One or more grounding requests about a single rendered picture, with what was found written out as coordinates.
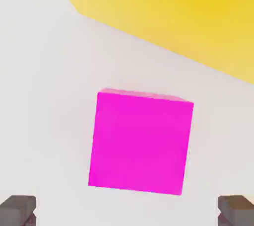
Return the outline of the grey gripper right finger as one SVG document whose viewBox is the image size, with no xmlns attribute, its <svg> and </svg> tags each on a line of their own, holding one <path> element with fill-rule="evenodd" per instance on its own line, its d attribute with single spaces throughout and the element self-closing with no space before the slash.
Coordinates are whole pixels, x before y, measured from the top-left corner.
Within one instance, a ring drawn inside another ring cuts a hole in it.
<svg viewBox="0 0 254 226">
<path fill-rule="evenodd" d="M 254 226 L 254 204 L 242 195 L 218 197 L 218 226 Z"/>
</svg>

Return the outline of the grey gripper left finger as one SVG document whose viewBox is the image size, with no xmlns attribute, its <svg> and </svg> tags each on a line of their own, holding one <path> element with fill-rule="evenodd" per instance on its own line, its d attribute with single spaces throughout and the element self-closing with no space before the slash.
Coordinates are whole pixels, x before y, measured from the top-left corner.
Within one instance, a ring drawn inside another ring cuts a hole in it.
<svg viewBox="0 0 254 226">
<path fill-rule="evenodd" d="M 36 226 L 36 197 L 11 195 L 0 204 L 0 226 Z"/>
</svg>

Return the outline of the small magenta cube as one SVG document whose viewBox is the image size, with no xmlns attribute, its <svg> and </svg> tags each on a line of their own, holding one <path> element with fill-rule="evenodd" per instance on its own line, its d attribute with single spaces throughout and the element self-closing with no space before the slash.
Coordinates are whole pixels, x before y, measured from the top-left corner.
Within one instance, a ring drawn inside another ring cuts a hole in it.
<svg viewBox="0 0 254 226">
<path fill-rule="evenodd" d="M 175 96 L 98 92 L 89 186 L 181 195 L 193 106 Z"/>
</svg>

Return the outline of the large yellow box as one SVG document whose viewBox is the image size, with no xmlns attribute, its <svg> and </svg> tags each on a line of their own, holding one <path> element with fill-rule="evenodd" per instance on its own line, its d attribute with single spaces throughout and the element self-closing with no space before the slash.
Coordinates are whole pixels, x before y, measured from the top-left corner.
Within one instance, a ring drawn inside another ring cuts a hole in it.
<svg viewBox="0 0 254 226">
<path fill-rule="evenodd" d="M 70 0 L 92 19 L 254 84 L 254 0 Z"/>
</svg>

